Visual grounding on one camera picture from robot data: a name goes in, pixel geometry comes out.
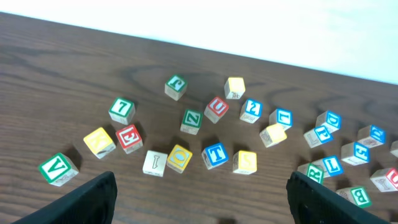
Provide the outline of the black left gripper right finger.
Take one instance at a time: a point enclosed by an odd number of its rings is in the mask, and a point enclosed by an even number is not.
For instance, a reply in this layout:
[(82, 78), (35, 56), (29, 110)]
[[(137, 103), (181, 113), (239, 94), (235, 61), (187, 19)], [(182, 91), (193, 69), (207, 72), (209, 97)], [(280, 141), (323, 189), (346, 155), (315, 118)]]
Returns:
[(301, 172), (291, 174), (286, 189), (296, 224), (387, 224)]

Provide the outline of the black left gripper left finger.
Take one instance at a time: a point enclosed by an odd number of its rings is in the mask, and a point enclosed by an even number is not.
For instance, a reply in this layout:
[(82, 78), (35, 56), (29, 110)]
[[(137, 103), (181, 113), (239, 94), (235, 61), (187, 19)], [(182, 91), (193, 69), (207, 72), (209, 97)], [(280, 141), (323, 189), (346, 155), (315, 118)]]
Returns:
[(106, 171), (13, 224), (111, 224), (118, 188)]

